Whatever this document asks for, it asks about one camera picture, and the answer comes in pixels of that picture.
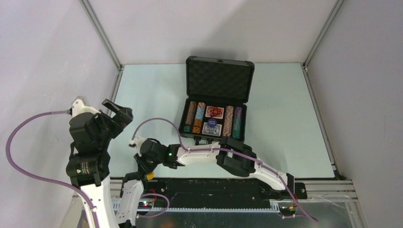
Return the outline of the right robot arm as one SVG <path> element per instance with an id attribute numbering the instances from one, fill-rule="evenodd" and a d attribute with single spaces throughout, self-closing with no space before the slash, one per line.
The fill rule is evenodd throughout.
<path id="1" fill-rule="evenodd" d="M 182 144 L 165 146 L 155 139 L 135 137 L 129 142 L 129 147 L 137 150 L 134 159 L 143 175 L 152 173 L 158 165 L 177 169 L 193 163 L 214 163 L 233 176 L 253 177 L 268 184 L 281 198 L 288 199 L 296 191 L 293 175 L 270 167 L 250 146 L 230 137 L 212 144 L 188 147 Z"/>

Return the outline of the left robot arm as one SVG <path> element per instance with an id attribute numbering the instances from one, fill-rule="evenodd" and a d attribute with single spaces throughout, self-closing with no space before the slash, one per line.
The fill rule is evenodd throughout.
<path id="1" fill-rule="evenodd" d="M 115 113 L 108 116 L 78 96 L 71 105 L 69 132 L 73 138 L 66 173 L 78 188 L 91 228 L 134 228 L 140 198 L 148 196 L 145 173 L 132 172 L 122 182 L 122 201 L 116 215 L 110 192 L 108 147 L 133 120 L 132 109 L 106 99 L 103 106 Z"/>

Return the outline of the blue small blind button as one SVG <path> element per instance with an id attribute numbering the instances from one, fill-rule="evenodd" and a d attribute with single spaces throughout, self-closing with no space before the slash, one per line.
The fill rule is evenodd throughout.
<path id="1" fill-rule="evenodd" d="M 216 119 L 211 118 L 207 121 L 207 125 L 211 128 L 215 128 L 217 126 L 218 122 Z"/>

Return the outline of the black poker case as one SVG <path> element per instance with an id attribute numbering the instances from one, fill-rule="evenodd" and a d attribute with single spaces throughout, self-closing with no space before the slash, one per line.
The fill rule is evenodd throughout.
<path id="1" fill-rule="evenodd" d="M 182 137 L 192 138 L 195 141 L 207 140 L 208 142 L 219 141 L 223 132 L 225 109 L 227 106 L 242 107 L 242 123 L 240 138 L 245 140 L 246 128 L 246 103 L 249 100 L 250 89 L 255 71 L 255 65 L 251 61 L 228 60 L 189 56 L 185 61 L 186 69 L 186 94 L 184 109 L 179 124 L 179 132 Z M 203 124 L 209 119 L 203 115 L 202 128 L 199 134 L 183 131 L 190 101 L 204 102 L 207 106 L 224 108 L 223 119 L 216 119 L 222 125 L 221 136 L 202 134 Z"/>

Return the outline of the yellow big blind button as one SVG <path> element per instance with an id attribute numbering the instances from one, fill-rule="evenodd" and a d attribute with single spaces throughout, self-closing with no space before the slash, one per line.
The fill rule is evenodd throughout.
<path id="1" fill-rule="evenodd" d="M 152 180 L 154 178 L 154 173 L 147 174 L 146 178 L 147 178 L 148 181 Z"/>

